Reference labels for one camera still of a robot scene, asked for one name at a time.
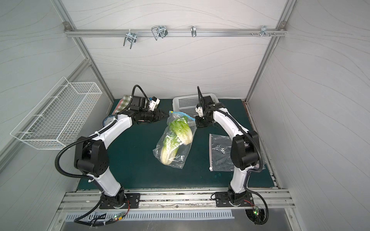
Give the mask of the white plastic basket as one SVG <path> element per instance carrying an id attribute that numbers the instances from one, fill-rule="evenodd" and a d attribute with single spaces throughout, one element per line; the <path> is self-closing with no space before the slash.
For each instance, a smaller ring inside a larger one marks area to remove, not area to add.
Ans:
<path id="1" fill-rule="evenodd" d="M 175 97 L 172 100 L 172 110 L 182 112 L 195 118 L 198 114 L 197 105 L 199 104 L 198 94 Z"/>

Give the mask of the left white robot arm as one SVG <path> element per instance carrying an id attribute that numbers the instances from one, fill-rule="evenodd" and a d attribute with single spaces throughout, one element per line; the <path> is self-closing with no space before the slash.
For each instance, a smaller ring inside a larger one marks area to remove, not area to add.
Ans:
<path id="1" fill-rule="evenodd" d="M 103 202 L 111 208 L 122 208 L 127 200 L 123 186 L 109 169 L 108 147 L 134 122 L 157 122 L 168 115 L 158 109 L 160 99 L 133 96 L 125 109 L 107 118 L 108 124 L 91 137 L 81 136 L 75 149 L 74 166 L 102 192 Z"/>

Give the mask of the clear blue zipper bag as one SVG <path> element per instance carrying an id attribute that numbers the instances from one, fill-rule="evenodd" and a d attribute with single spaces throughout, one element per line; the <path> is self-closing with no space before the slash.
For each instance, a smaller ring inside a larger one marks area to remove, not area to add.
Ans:
<path id="1" fill-rule="evenodd" d="M 169 112 L 167 127 L 153 150 L 165 166 L 182 169 L 191 149 L 197 127 L 195 119 L 183 112 Z"/>

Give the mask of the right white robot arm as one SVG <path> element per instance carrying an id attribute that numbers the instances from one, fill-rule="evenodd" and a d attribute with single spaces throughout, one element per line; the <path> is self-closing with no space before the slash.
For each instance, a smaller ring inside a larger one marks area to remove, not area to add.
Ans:
<path id="1" fill-rule="evenodd" d="M 247 189 L 250 173 L 263 169 L 258 133 L 244 128 L 222 103 L 214 103 L 210 96 L 203 96 L 200 92 L 196 113 L 197 128 L 218 123 L 232 139 L 230 157 L 234 173 L 227 195 L 230 204 L 239 206 L 250 192 Z"/>

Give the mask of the chinese cabbage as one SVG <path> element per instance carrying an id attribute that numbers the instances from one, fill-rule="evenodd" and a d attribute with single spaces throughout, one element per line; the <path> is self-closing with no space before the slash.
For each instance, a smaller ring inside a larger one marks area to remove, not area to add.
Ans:
<path id="1" fill-rule="evenodd" d="M 163 148 L 161 150 L 161 163 L 164 165 L 170 165 L 173 162 L 181 145 L 182 142 L 175 133 L 167 134 L 164 138 Z"/>
<path id="2" fill-rule="evenodd" d="M 169 129 L 176 134 L 179 140 L 184 145 L 188 145 L 193 141 L 193 132 L 188 125 L 188 118 L 183 116 L 177 118 L 169 124 Z"/>

